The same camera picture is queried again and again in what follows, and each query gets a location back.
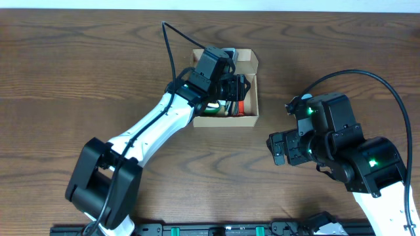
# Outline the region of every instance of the cable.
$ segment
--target cable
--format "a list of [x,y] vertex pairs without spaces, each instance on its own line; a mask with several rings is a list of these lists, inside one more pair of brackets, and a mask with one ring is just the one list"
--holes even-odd
[[[163,109],[163,111],[161,113],[159,113],[159,115],[157,115],[155,118],[153,118],[147,125],[145,125],[142,129],[140,129],[132,138],[130,138],[130,140],[127,142],[127,145],[125,146],[123,152],[121,153],[121,158],[124,158],[125,155],[127,154],[127,152],[129,151],[129,149],[133,146],[134,142],[137,140],[137,138],[146,130],[148,129],[150,126],[152,126],[160,117],[162,117],[163,115],[165,115],[165,113],[168,112],[169,108],[172,105],[172,102],[174,100],[175,97],[175,91],[176,91],[176,80],[177,80],[177,76],[175,73],[175,63],[173,62],[173,57],[172,57],[172,52],[171,52],[171,47],[169,46],[169,40],[168,40],[168,36],[166,34],[166,29],[165,26],[168,26],[169,28],[171,28],[173,31],[177,32],[179,35],[183,36],[185,39],[189,40],[189,42],[199,46],[200,48],[204,49],[205,47],[197,42],[195,42],[194,40],[192,40],[191,38],[187,37],[185,34],[181,33],[179,30],[175,29],[173,26],[171,26],[170,24],[166,23],[166,22],[162,22],[162,31],[163,31],[163,37],[165,38],[165,44],[166,44],[166,49],[168,51],[168,55],[169,55],[169,61],[171,63],[171,69],[172,69],[172,82],[173,82],[173,92],[171,94],[171,99],[169,99],[169,102],[167,104],[167,106]],[[192,68],[186,68],[184,69],[181,74],[178,76],[179,78],[181,78],[182,76],[184,76],[186,73],[188,73],[190,70],[192,70]],[[88,229],[89,225],[87,225],[85,227],[85,229],[82,231],[82,236],[91,236],[96,229],[99,226],[99,223],[103,220],[104,217],[104,213],[105,213],[105,209],[108,206],[108,201],[110,200],[110,196],[112,195],[112,191],[114,190],[114,186],[115,186],[115,182],[117,179],[117,174],[119,172],[119,169],[121,168],[123,161],[119,161],[118,165],[116,166],[114,173],[112,174],[112,179],[111,179],[111,185],[110,188],[108,189],[108,193],[106,195],[105,198],[105,202],[104,205],[102,206],[102,210],[100,211],[99,217],[97,218],[97,220],[94,222],[94,225],[92,226],[93,228],[89,230],[88,234],[85,235],[84,231]]]
[[344,74],[361,74],[361,75],[367,75],[371,78],[376,79],[377,81],[381,82],[390,92],[391,94],[394,96],[396,102],[398,103],[398,105],[400,106],[402,115],[404,117],[404,122],[406,125],[406,132],[407,132],[407,173],[406,173],[406,179],[404,181],[404,210],[406,213],[406,220],[407,220],[407,228],[411,234],[411,236],[415,236],[415,232],[414,229],[412,228],[412,221],[411,221],[411,215],[410,215],[410,183],[411,183],[411,168],[413,165],[413,140],[411,137],[411,125],[410,125],[410,120],[408,119],[408,114],[407,114],[407,110],[406,107],[404,106],[404,103],[401,100],[401,97],[398,95],[398,93],[394,90],[394,88],[388,83],[386,82],[383,78],[379,77],[378,75],[368,72],[368,71],[364,71],[364,70],[360,70],[360,69],[346,69],[343,71],[338,71],[335,73],[331,73],[329,75],[326,75],[324,77],[322,77],[321,79],[315,81],[313,84],[309,85],[309,87],[307,87],[301,95],[299,95],[299,97],[295,100],[295,102],[293,104],[289,104],[291,106],[291,112],[294,111],[297,102],[299,102],[301,100],[301,98],[303,97],[303,95],[307,94],[309,92],[310,89],[312,89],[313,87],[315,87],[317,84],[321,83],[322,81],[325,81],[329,78],[338,76],[338,75],[344,75]]

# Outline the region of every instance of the white arm segment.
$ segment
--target white arm segment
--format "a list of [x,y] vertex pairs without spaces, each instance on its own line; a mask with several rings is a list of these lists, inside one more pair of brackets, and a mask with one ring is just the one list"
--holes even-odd
[[[402,182],[381,189],[381,196],[378,198],[373,198],[368,193],[353,193],[353,196],[365,212],[376,236],[410,236],[410,232],[404,230],[407,221],[404,212],[404,185]],[[417,226],[414,231],[416,235],[419,235],[420,219],[414,205],[411,186],[409,208],[411,220]]]
[[[110,143],[113,144],[112,149],[121,154],[128,141],[153,118],[158,116],[169,103],[171,94],[165,93],[159,104],[137,124],[124,133],[111,138]],[[133,143],[133,146],[125,155],[130,159],[135,157],[138,164],[144,167],[151,156],[162,146],[162,144],[172,136],[176,131],[184,128],[192,118],[194,108],[188,105],[188,101],[175,95],[171,108],[168,112],[160,117],[152,126],[147,128]]]

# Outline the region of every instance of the wood grain surface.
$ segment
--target wood grain surface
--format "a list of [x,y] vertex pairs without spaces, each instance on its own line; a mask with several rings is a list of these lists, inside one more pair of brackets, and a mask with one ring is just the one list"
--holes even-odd
[[[365,218],[343,184],[314,163],[277,167],[265,140],[295,127],[284,104],[319,77],[367,69],[400,93],[413,129],[420,207],[420,15],[317,12],[0,10],[0,235],[47,235],[85,224],[64,198],[83,145],[127,130],[171,80],[165,20],[204,45],[253,49],[260,117],[253,128],[193,128],[170,138],[146,166],[141,221],[252,222],[327,210]],[[177,72],[192,44],[169,31]],[[386,136],[405,160],[406,131],[390,93],[346,75],[312,93],[344,92],[365,137]]]

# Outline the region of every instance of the red object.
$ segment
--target red object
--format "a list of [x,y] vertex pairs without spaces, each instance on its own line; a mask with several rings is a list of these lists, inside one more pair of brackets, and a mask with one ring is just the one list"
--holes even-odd
[[243,106],[243,101],[239,101],[238,104],[238,116],[244,116],[245,115],[245,108]]

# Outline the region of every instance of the open box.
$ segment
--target open box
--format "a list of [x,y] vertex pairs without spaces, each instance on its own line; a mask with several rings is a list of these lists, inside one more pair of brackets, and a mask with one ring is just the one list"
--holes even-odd
[[[245,116],[223,117],[222,115],[200,116],[193,120],[194,127],[253,127],[259,117],[257,97],[257,68],[258,60],[251,49],[236,49],[238,61],[235,74],[244,74],[251,83],[245,100],[243,101]],[[191,54],[191,65],[196,66],[203,54],[203,49],[194,49]]]

